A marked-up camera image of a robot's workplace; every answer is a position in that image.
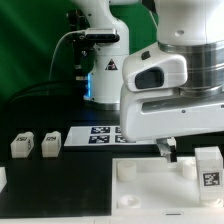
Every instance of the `white block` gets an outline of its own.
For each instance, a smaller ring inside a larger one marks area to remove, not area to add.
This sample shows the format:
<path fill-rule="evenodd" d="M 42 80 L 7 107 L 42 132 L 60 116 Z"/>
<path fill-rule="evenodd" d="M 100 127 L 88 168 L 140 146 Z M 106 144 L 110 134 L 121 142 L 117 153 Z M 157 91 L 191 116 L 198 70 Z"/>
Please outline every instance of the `white block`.
<path fill-rule="evenodd" d="M 223 158 L 218 147 L 195 149 L 201 200 L 224 197 Z"/>
<path fill-rule="evenodd" d="M 61 134 L 57 131 L 47 133 L 41 146 L 43 157 L 58 157 L 61 148 Z"/>
<path fill-rule="evenodd" d="M 18 134 L 11 143 L 12 158 L 28 157 L 34 146 L 33 137 L 32 132 Z"/>
<path fill-rule="evenodd" d="M 0 192 L 3 190 L 7 183 L 5 167 L 0 167 Z"/>
<path fill-rule="evenodd" d="M 117 164 L 118 179 L 120 181 L 133 181 L 137 176 L 136 163 L 129 160 L 120 161 Z"/>
<path fill-rule="evenodd" d="M 197 169 L 195 159 L 187 159 L 183 161 L 182 175 L 187 180 L 197 179 Z"/>

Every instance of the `black table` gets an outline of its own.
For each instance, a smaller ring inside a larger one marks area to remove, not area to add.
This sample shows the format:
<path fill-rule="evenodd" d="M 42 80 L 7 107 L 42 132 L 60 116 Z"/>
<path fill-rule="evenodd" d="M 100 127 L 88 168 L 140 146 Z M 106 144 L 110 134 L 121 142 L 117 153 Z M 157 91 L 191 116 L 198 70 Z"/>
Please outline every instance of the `black table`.
<path fill-rule="evenodd" d="M 46 133 L 59 131 L 64 143 L 71 126 L 92 125 L 119 125 L 119 112 L 86 107 L 79 95 L 27 96 L 1 111 L 0 166 L 6 167 L 7 185 L 0 194 L 0 218 L 111 214 L 112 159 L 159 152 L 155 145 L 62 147 L 58 158 L 42 158 Z M 28 158 L 12 159 L 10 143 L 26 131 L 33 132 L 35 146 Z M 223 144 L 222 133 L 177 138 L 177 154 Z"/>

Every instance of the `blue light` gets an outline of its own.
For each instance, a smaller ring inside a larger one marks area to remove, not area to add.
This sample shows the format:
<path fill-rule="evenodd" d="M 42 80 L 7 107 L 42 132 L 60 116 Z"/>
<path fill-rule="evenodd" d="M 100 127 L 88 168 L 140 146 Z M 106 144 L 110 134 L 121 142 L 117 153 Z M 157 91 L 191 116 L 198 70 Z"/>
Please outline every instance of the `blue light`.
<path fill-rule="evenodd" d="M 91 84 L 90 84 L 90 73 L 89 73 L 87 76 L 87 94 L 86 94 L 88 98 L 90 98 L 90 88 L 91 88 Z"/>

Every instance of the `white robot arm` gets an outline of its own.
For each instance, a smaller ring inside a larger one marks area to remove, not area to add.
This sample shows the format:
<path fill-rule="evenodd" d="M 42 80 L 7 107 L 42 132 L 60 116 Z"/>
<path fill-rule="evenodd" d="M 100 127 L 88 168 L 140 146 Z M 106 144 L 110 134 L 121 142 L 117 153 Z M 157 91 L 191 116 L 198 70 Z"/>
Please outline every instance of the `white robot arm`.
<path fill-rule="evenodd" d="M 158 43 L 123 66 L 123 136 L 140 141 L 223 131 L 224 0 L 155 4 Z"/>
<path fill-rule="evenodd" d="M 90 27 L 101 32 L 115 29 L 120 37 L 116 43 L 94 46 L 95 61 L 88 75 L 88 94 L 85 102 L 101 109 L 120 108 L 120 91 L 123 84 L 122 66 L 129 55 L 129 30 L 124 22 L 110 12 L 110 5 L 133 4 L 140 0 L 71 0 L 86 16 Z"/>

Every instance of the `small white cube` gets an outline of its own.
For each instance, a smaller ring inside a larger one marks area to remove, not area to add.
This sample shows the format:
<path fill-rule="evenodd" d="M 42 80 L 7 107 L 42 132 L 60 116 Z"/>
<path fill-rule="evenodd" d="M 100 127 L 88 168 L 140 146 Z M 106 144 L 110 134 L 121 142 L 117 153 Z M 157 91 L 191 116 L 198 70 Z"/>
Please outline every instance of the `small white cube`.
<path fill-rule="evenodd" d="M 195 149 L 201 200 L 224 197 L 223 158 L 218 147 Z"/>
<path fill-rule="evenodd" d="M 61 134 L 57 131 L 47 133 L 42 144 L 42 156 L 47 157 L 58 157 L 61 149 Z"/>
<path fill-rule="evenodd" d="M 11 143 L 12 158 L 27 158 L 34 146 L 33 137 L 32 132 L 18 134 Z"/>

